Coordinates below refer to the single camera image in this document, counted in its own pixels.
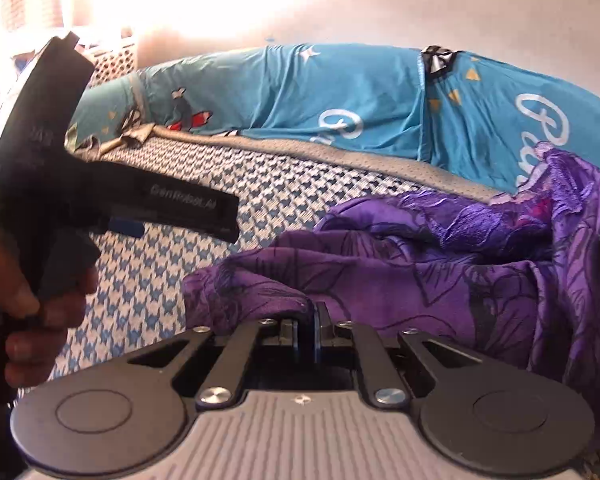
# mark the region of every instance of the yellow triangle print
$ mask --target yellow triangle print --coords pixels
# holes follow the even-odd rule
[[[429,109],[432,112],[440,111],[440,99],[429,99]]]
[[[460,92],[458,89],[452,90],[449,92],[449,99],[455,102],[457,105],[461,105],[462,101],[460,100]]]
[[[478,75],[478,71],[475,68],[470,68],[466,71],[466,75],[464,76],[470,81],[480,81],[480,76]]]

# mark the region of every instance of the patterned purple fabric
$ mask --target patterned purple fabric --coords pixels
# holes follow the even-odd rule
[[[537,152],[514,198],[368,196],[313,232],[197,270],[182,284],[187,327],[303,320],[308,300],[384,336],[416,327],[580,391],[600,446],[600,170],[546,143]]]

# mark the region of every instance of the white star print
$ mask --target white star print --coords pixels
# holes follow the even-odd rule
[[[302,52],[298,52],[298,56],[302,56],[302,59],[304,59],[304,62],[305,62],[305,63],[308,61],[308,59],[309,59],[311,56],[318,56],[318,55],[320,55],[320,54],[321,54],[321,52],[316,52],[316,51],[314,50],[314,46],[315,46],[315,45],[312,45],[312,46],[310,46],[308,49],[306,49],[306,50],[303,50]]]

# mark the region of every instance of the cartoon print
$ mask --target cartoon print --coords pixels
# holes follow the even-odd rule
[[[174,100],[176,111],[180,114],[180,120],[167,126],[170,130],[188,132],[192,128],[200,128],[209,122],[209,118],[213,112],[204,110],[196,114],[193,113],[189,102],[184,98],[186,88],[178,88],[171,92],[171,97]]]

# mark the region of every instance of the blue and white patterned mattress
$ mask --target blue and white patterned mattress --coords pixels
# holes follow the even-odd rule
[[[180,280],[238,251],[266,245],[288,229],[312,229],[330,206],[369,193],[396,194],[412,182],[286,155],[151,138],[106,156],[240,196],[235,244],[170,226],[146,225],[144,238],[105,234],[100,286],[82,326],[71,331],[52,376],[106,361],[184,329]]]

